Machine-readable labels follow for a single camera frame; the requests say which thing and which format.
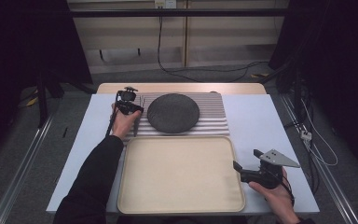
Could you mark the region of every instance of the electrical outlet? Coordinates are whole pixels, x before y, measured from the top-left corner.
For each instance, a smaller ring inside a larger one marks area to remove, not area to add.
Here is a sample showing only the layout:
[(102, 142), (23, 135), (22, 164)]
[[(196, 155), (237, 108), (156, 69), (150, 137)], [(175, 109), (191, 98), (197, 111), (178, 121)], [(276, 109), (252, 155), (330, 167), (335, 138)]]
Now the electrical outlet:
[(165, 8), (165, 0), (155, 0), (155, 8)]
[(165, 8), (176, 8), (176, 0), (165, 0)]

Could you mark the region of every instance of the person's hand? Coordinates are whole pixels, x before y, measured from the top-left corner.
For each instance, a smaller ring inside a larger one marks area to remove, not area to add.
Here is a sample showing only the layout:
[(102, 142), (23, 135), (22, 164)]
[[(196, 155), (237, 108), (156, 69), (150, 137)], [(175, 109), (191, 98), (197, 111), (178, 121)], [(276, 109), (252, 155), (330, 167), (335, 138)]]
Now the person's hand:
[[(287, 177), (286, 171), (283, 168), (282, 170), (283, 176)], [(288, 186), (285, 178), (283, 179), (283, 183)], [(282, 224), (300, 222), (300, 219), (293, 209), (290, 195), (282, 185), (279, 185), (275, 189), (266, 189), (258, 183), (250, 182), (249, 187), (262, 194), (266, 198), (268, 205), (278, 219), (278, 222)]]
[(119, 109), (116, 112), (115, 123), (112, 127), (112, 135), (124, 140), (127, 133), (130, 131), (133, 122), (142, 115), (142, 112), (137, 110), (133, 114), (124, 115)]

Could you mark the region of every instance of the black round plate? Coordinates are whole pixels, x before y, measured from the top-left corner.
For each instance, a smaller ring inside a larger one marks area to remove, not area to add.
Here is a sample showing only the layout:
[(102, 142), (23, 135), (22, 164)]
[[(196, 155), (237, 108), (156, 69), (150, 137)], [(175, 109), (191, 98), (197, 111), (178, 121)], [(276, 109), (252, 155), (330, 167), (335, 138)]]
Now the black round plate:
[(200, 118), (199, 106), (188, 96), (170, 93), (150, 104), (147, 119), (163, 133), (183, 133), (190, 130)]

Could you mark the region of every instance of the wire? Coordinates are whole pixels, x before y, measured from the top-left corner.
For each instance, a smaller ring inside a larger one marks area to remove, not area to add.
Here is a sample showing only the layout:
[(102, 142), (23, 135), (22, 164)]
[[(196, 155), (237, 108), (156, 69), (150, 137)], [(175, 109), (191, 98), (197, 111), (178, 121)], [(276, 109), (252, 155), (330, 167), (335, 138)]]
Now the wire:
[(30, 94), (28, 94), (24, 98), (20, 99), (20, 103), (27, 100), (28, 98), (34, 97), (34, 96), (37, 96), (37, 88), (35, 88)]
[(177, 69), (177, 70), (167, 70), (166, 68), (164, 68), (164, 66), (162, 65), (161, 63), (161, 60), (160, 60), (160, 48), (161, 48), (161, 33), (162, 33), (162, 17), (159, 17), (159, 33), (158, 33), (158, 66), (159, 68), (166, 72), (167, 74), (171, 75), (171, 76), (175, 76), (175, 77), (183, 77), (183, 78), (186, 78), (188, 80), (191, 80), (191, 81), (195, 81), (195, 82), (203, 82), (203, 81), (200, 81), (200, 80), (196, 80), (195, 78), (191, 78), (191, 77), (186, 77), (186, 76), (183, 76), (183, 75), (178, 75), (178, 74), (175, 74), (175, 73), (178, 73), (178, 72), (191, 72), (191, 71), (203, 71), (203, 72), (221, 72), (221, 73), (227, 73), (227, 72), (236, 72), (236, 71), (241, 71), (241, 70), (245, 70), (245, 73), (243, 75), (241, 75), (240, 77), (237, 77), (237, 78), (234, 78), (230, 81), (227, 81), (227, 82), (234, 82), (234, 81), (237, 81), (243, 77), (246, 76), (246, 73), (248, 71), (248, 69), (250, 67), (253, 67), (253, 66), (256, 66), (258, 64), (261, 64), (261, 63), (268, 63), (268, 62), (253, 62), (253, 63), (250, 63), (244, 67), (241, 67), (241, 68), (234, 68), (234, 69), (228, 69), (228, 70), (218, 70), (218, 69), (207, 69), (207, 68), (186, 68), (186, 69)]
[[(304, 101), (303, 101), (302, 99), (301, 99), (301, 102), (302, 102), (302, 104), (303, 104), (303, 106), (304, 106), (304, 109), (305, 109), (305, 111), (306, 111), (306, 113), (307, 113), (308, 118), (310, 119), (310, 113), (308, 112), (308, 109), (307, 109), (307, 107), (306, 107), (306, 105), (305, 105), (305, 103), (304, 103)], [(311, 153), (315, 156), (315, 158), (316, 158), (318, 161), (320, 161), (321, 163), (323, 163), (324, 165), (328, 165), (328, 166), (337, 165), (337, 164), (338, 164), (338, 157), (337, 157), (336, 153), (334, 152), (334, 150), (330, 147), (330, 145), (326, 142), (326, 140), (324, 140), (324, 138), (319, 134), (318, 130), (316, 130), (316, 128), (315, 128), (315, 126), (313, 125), (313, 122), (312, 122), (311, 120), (310, 120), (310, 125), (311, 125), (311, 127), (313, 128), (313, 130), (319, 135), (319, 137), (321, 137), (321, 139), (322, 139), (322, 140), (326, 143), (326, 145), (330, 148), (332, 154), (333, 154), (334, 157), (336, 158), (336, 161), (335, 161), (334, 163), (325, 162), (323, 158), (317, 156), (316, 153), (312, 150), (310, 141), (304, 139), (303, 142), (304, 142), (304, 145), (306, 146), (307, 150), (308, 150), (309, 152), (311, 152)]]

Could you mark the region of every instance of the beige tray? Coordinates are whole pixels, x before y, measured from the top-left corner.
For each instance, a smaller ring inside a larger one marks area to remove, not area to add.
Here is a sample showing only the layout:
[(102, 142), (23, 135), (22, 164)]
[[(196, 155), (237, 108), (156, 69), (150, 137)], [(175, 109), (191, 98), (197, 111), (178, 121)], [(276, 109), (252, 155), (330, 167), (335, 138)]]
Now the beige tray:
[(124, 214), (238, 212), (245, 198), (233, 160), (225, 136), (132, 138), (117, 207)]

